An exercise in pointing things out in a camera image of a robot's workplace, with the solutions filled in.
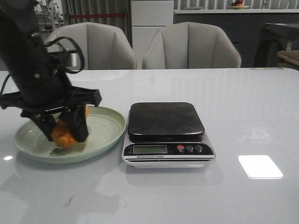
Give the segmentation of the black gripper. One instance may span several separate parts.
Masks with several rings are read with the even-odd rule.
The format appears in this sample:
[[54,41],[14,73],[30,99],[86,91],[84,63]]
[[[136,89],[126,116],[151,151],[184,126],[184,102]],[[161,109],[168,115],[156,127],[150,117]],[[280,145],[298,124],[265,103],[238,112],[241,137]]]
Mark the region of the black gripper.
[[53,141],[56,125],[53,112],[65,122],[77,142],[85,142],[89,132],[86,124],[86,104],[98,106],[100,91],[73,86],[65,68],[58,61],[4,62],[17,92],[1,93],[0,107],[16,107],[39,127],[48,141]]

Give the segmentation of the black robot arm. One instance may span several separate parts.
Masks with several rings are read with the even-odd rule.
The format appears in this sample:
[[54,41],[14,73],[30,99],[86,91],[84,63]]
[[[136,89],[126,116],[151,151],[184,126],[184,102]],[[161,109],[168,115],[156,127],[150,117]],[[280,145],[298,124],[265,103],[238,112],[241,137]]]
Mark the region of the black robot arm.
[[58,113],[75,140],[84,142],[89,134],[85,107],[98,106],[100,92],[71,84],[65,65],[70,51],[48,52],[58,39],[42,41],[34,4],[32,0],[0,3],[0,56],[18,88],[17,92],[2,93],[0,106],[20,108],[21,116],[31,119],[48,140],[52,140],[54,114]]

